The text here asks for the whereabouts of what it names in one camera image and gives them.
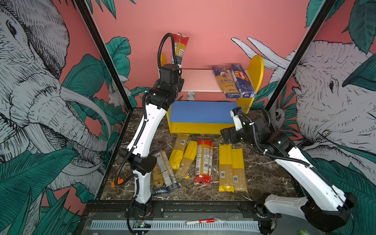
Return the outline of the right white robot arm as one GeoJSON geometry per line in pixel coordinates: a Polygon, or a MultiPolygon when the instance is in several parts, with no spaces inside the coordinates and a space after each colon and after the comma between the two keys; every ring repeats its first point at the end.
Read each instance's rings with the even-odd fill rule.
{"type": "Polygon", "coordinates": [[[282,166],[308,193],[300,198],[267,196],[263,204],[269,213],[305,219],[322,232],[332,232],[347,224],[356,197],[327,180],[286,134],[274,129],[269,114],[246,114],[238,107],[230,115],[235,126],[220,131],[224,142],[254,147],[282,166]]]}

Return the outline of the clear blue-end spaghetti pack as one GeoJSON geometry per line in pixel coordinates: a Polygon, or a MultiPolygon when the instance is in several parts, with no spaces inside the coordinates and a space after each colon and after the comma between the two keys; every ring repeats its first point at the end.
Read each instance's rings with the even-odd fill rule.
{"type": "Polygon", "coordinates": [[[152,171],[153,195],[168,194],[181,188],[170,166],[166,152],[164,150],[154,150],[152,155],[157,159],[152,171]]]}

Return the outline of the dark-blue-top Arbella spaghetti pack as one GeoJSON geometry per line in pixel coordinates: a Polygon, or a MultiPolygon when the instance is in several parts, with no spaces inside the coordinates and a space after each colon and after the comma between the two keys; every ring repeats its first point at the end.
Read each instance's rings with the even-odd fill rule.
{"type": "Polygon", "coordinates": [[[216,82],[227,99],[238,99],[240,94],[236,88],[233,78],[228,74],[225,66],[211,67],[216,82]]]}

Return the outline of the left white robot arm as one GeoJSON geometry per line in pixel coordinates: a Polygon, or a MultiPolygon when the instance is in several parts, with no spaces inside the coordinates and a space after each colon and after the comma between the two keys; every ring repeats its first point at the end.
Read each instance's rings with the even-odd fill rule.
{"type": "Polygon", "coordinates": [[[165,64],[159,72],[160,79],[142,98],[142,121],[132,141],[126,149],[119,150],[123,162],[114,178],[116,188],[134,179],[135,192],[128,212],[135,211],[140,217],[149,216],[152,210],[150,179],[157,158],[150,153],[151,143],[161,120],[184,84],[182,70],[176,64],[165,64]]]}

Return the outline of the blue Barilla spaghetti pack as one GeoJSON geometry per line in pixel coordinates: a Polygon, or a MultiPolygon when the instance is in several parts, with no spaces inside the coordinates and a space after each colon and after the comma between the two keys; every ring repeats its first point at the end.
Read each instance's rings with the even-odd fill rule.
{"type": "Polygon", "coordinates": [[[241,98],[254,98],[256,91],[241,64],[231,64],[230,72],[241,98]]]}

